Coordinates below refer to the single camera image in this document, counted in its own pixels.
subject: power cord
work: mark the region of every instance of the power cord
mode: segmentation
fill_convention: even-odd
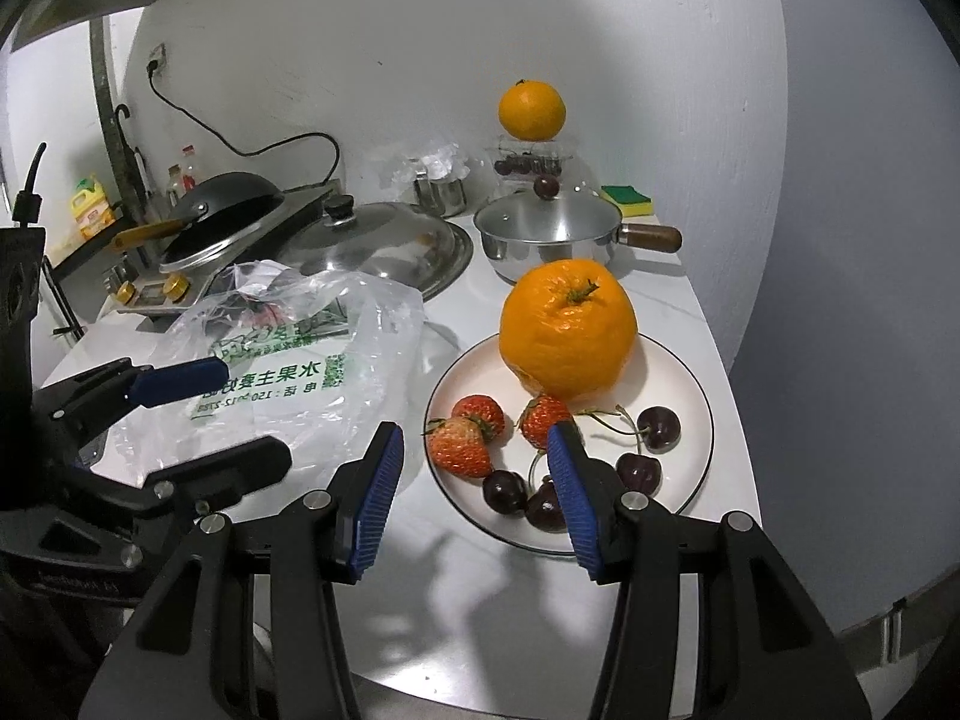
[[[205,129],[211,135],[214,135],[224,146],[229,148],[230,151],[232,151],[237,156],[256,157],[256,156],[260,156],[265,151],[270,151],[272,148],[278,148],[279,146],[286,146],[287,143],[293,143],[294,141],[301,141],[304,138],[324,138],[325,140],[330,141],[330,143],[333,143],[334,156],[333,156],[333,167],[330,167],[330,171],[328,172],[325,179],[323,180],[323,183],[328,182],[330,178],[333,177],[333,173],[336,172],[337,167],[339,167],[340,144],[337,143],[336,139],[332,135],[329,135],[328,133],[325,133],[325,132],[304,132],[299,135],[294,135],[291,138],[284,138],[282,141],[277,141],[276,143],[270,143],[269,146],[263,146],[263,148],[258,148],[256,151],[240,151],[239,148],[234,146],[233,143],[231,143],[230,141],[227,141],[227,139],[224,138],[223,135],[217,132],[217,130],[215,130],[213,127],[210,127],[209,124],[205,124],[204,122],[201,122],[196,116],[190,113],[190,111],[188,111],[186,108],[180,107],[176,103],[173,103],[171,100],[168,100],[168,98],[165,98],[165,96],[162,95],[157,90],[157,86],[154,85],[154,74],[157,72],[157,67],[159,66],[160,66],[160,63],[158,63],[157,60],[155,59],[151,59],[150,63],[147,65],[147,81],[150,82],[150,89],[152,90],[152,93],[157,95],[157,97],[159,97],[161,100],[167,103],[167,105],[169,105],[175,111],[179,111],[181,112],[181,114],[184,114],[184,116],[187,119],[190,119],[191,122],[194,122],[194,124],[198,124],[200,127],[203,127],[203,129]]]

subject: plate rim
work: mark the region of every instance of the plate rim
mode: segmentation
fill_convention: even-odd
[[[457,505],[457,502],[454,501],[452,497],[450,497],[450,494],[446,491],[446,488],[443,486],[442,483],[440,483],[440,477],[438,476],[437,469],[434,467],[433,461],[430,460],[430,455],[427,452],[427,447],[426,447],[427,415],[430,413],[430,407],[433,405],[433,399],[434,397],[436,397],[438,389],[440,389],[440,384],[443,384],[443,380],[446,378],[446,375],[451,370],[453,370],[453,367],[457,365],[457,363],[460,360],[463,360],[464,357],[467,356],[467,354],[474,351],[474,349],[477,348],[477,346],[483,346],[484,343],[486,343],[487,341],[491,341],[493,338],[497,338],[499,335],[500,333],[493,333],[493,335],[487,336],[486,338],[483,338],[483,340],[481,341],[477,341],[477,343],[474,343],[474,345],[471,346],[469,349],[462,352],[457,357],[456,360],[454,360],[453,362],[450,362],[450,365],[448,366],[448,368],[443,372],[442,375],[440,375],[440,379],[437,380],[437,384],[435,384],[433,391],[430,392],[430,398],[429,400],[427,400],[426,409],[424,410],[424,424],[422,425],[422,427],[424,428],[424,432],[421,435],[421,440],[424,443],[424,456],[426,459],[427,467],[430,469],[430,474],[433,476],[433,481],[436,483],[437,488],[440,490],[441,493],[443,493],[443,497],[448,500],[448,503],[450,504],[450,506],[452,506],[453,509],[455,509],[455,511],[463,519],[466,519],[470,525],[472,525],[474,528],[477,528],[478,531],[482,531],[483,533],[486,533],[487,536],[490,536],[491,538],[495,538],[497,541],[500,541],[504,544],[509,544],[512,547],[517,547],[517,549],[523,549],[523,550],[526,550],[527,552],[533,552],[536,555],[546,555],[549,557],[576,557],[576,553],[572,549],[569,552],[558,552],[556,550],[532,547],[527,544],[518,544],[516,541],[511,541],[510,538],[501,536],[499,533],[493,533],[493,531],[491,531],[489,528],[481,525],[475,519],[470,517],[463,509],[461,509]],[[713,450],[716,445],[716,423],[714,422],[714,419],[713,419],[713,408],[710,405],[710,400],[707,397],[707,391],[704,390],[704,386],[700,383],[700,380],[697,378],[696,374],[692,370],[690,370],[690,366],[687,365],[686,362],[684,362],[683,360],[680,360],[680,356],[676,352],[674,352],[672,349],[665,346],[663,343],[660,343],[659,341],[657,341],[656,338],[650,338],[650,336],[646,335],[645,333],[641,333],[640,331],[637,331],[637,336],[640,336],[640,338],[646,338],[646,340],[650,341],[650,343],[656,343],[657,346],[659,346],[667,354],[673,357],[674,360],[679,362],[683,366],[683,368],[686,370],[686,372],[690,374],[690,378],[692,378],[693,381],[698,386],[700,390],[700,394],[704,396],[704,403],[707,404],[707,414],[710,417],[710,448],[709,448],[709,452],[707,452],[707,464],[704,465],[704,472],[700,475],[700,478],[697,481],[697,484],[693,488],[693,492],[690,493],[690,495],[688,496],[688,499],[683,501],[683,504],[675,512],[673,512],[673,514],[683,514],[686,508],[691,503],[693,503],[693,500],[697,497],[697,495],[700,494],[700,490],[702,490],[704,486],[704,482],[707,480],[707,474],[709,474],[710,467],[713,465]]]

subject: plastic bag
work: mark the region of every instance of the plastic bag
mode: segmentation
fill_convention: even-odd
[[[290,447],[291,471],[231,512],[267,517],[360,458],[381,420],[404,420],[424,302],[376,276],[301,276],[269,261],[228,269],[212,290],[174,322],[149,362],[215,355],[229,365],[227,386],[132,413],[118,425],[116,448],[142,485],[151,471],[275,436]]]
[[[430,181],[456,181],[470,175],[467,156],[457,143],[431,141],[426,146],[397,145],[394,153],[373,162],[379,165],[381,189],[390,190],[389,196],[394,199],[409,190],[421,176]]]

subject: cherry stem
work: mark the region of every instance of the cherry stem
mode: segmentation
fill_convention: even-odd
[[[530,464],[530,470],[527,471],[527,487],[529,488],[529,495],[533,495],[536,492],[536,485],[534,485],[534,471],[536,471],[536,464],[541,461],[546,453],[542,449],[536,450],[536,456],[534,456],[534,461]]]
[[[582,414],[583,414],[584,416],[588,416],[588,417],[589,417],[590,419],[592,419],[594,422],[600,423],[600,424],[603,425],[605,428],[607,428],[607,430],[613,430],[613,432],[619,433],[621,436],[632,436],[632,435],[634,435],[634,434],[633,434],[631,431],[629,431],[629,430],[621,430],[621,429],[619,429],[619,428],[613,427],[613,425],[611,425],[611,424],[608,424],[608,423],[604,422],[604,420],[601,419],[601,418],[599,418],[599,417],[596,415],[596,413],[592,413],[592,412],[582,412]]]
[[[640,437],[640,430],[637,429],[637,423],[634,421],[634,418],[627,413],[627,410],[623,408],[619,403],[616,404],[613,408],[616,408],[617,412],[630,423],[632,429],[634,429],[634,437],[637,439],[637,454],[643,454],[643,440]]]

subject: yellow sponge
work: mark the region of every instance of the yellow sponge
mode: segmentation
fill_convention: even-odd
[[[600,196],[616,205],[624,217],[649,217],[654,212],[654,201],[633,187],[600,187]]]

